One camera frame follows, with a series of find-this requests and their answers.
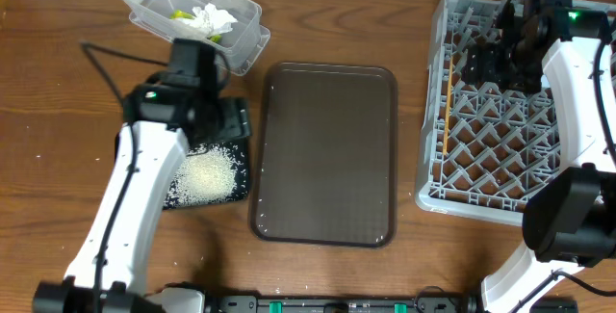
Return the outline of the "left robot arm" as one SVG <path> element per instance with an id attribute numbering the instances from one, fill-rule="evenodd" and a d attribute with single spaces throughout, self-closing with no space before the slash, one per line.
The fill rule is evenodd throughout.
<path id="1" fill-rule="evenodd" d="M 247 103 L 217 90 L 142 84 L 123 100 L 115 165 L 86 241 L 60 283 L 42 281 L 35 312 L 203 312 L 189 285 L 146 292 L 147 263 L 167 191 L 191 146 L 250 134 Z"/>

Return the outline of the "yellow green snack wrapper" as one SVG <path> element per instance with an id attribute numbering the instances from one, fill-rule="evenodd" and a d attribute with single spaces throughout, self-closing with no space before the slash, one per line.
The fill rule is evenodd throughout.
<path id="1" fill-rule="evenodd" d="M 209 16 L 205 12 L 199 14 L 189 14 L 180 10 L 176 10 L 170 17 L 172 20 L 178 21 L 188 27 L 195 29 L 199 33 L 203 34 L 206 39 L 219 43 L 222 39 L 221 34 L 213 33 L 213 24 L 211 23 Z"/>

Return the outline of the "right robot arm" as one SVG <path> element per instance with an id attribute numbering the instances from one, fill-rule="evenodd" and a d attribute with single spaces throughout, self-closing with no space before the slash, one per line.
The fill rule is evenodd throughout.
<path id="1" fill-rule="evenodd" d="M 463 300 L 465 312 L 528 312 L 558 282 L 615 256 L 613 25 L 557 1 L 521 16 L 506 6 L 497 26 L 501 40 L 471 52 L 463 77 L 527 92 L 548 82 L 560 167 L 526 204 L 521 244 Z"/>

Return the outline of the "white tissue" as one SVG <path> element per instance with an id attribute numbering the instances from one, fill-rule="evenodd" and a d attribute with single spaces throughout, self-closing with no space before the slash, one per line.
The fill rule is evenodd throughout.
<path id="1" fill-rule="evenodd" d="M 193 7 L 191 13 L 176 10 L 171 19 L 201 32 L 206 39 L 232 32 L 232 26 L 238 22 L 229 11 L 220 10 L 212 3 Z"/>

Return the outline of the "wooden chopstick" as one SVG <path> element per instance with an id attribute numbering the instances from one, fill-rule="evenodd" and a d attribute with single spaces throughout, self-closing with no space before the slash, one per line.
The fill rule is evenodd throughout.
<path id="1" fill-rule="evenodd" d="M 450 113 L 450 99 L 451 99 L 451 90 L 452 90 L 452 80 L 453 80 L 453 55 L 451 55 L 449 60 L 449 76 L 448 83 L 446 89 L 446 108 L 445 108 L 445 118 L 444 118 L 444 135 L 443 135 L 443 146 L 442 146 L 442 155 L 443 158 L 447 157 L 448 154 L 448 143 L 449 143 L 449 113 Z"/>

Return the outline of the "clear plastic bin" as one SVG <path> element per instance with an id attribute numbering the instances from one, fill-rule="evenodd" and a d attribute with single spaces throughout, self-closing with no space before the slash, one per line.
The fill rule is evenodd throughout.
<path id="1" fill-rule="evenodd" d="M 270 41 L 270 30 L 261 24 L 262 9 L 252 0 L 122 0 L 130 9 L 133 24 L 169 42 L 175 39 L 198 39 L 224 54 L 217 64 L 229 67 L 237 76 L 246 75 Z M 182 24 L 172 16 L 178 11 L 192 14 L 195 8 L 212 4 L 226 10 L 237 21 L 229 33 L 218 41 L 207 39 L 204 33 Z"/>

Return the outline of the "brown serving tray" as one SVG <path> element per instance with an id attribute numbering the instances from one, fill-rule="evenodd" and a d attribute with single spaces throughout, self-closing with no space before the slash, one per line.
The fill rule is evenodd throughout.
<path id="1" fill-rule="evenodd" d="M 279 63 L 264 83 L 250 228 L 382 248 L 396 233 L 398 85 L 379 66 Z"/>

